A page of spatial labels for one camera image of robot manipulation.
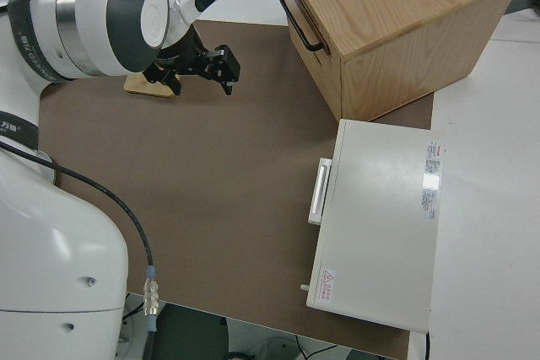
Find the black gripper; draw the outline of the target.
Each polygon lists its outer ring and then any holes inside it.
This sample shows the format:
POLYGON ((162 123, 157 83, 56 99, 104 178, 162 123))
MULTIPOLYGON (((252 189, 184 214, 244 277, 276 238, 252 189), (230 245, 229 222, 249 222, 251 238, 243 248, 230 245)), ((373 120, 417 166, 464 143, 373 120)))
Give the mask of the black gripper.
POLYGON ((185 35, 171 46, 159 51, 154 63, 143 71, 148 83, 146 94, 171 97, 181 94, 181 82, 176 74, 195 74, 218 82, 226 95, 232 95, 233 85, 240 78, 240 63, 227 45, 215 48, 211 61, 209 52, 195 26, 191 25, 185 35))

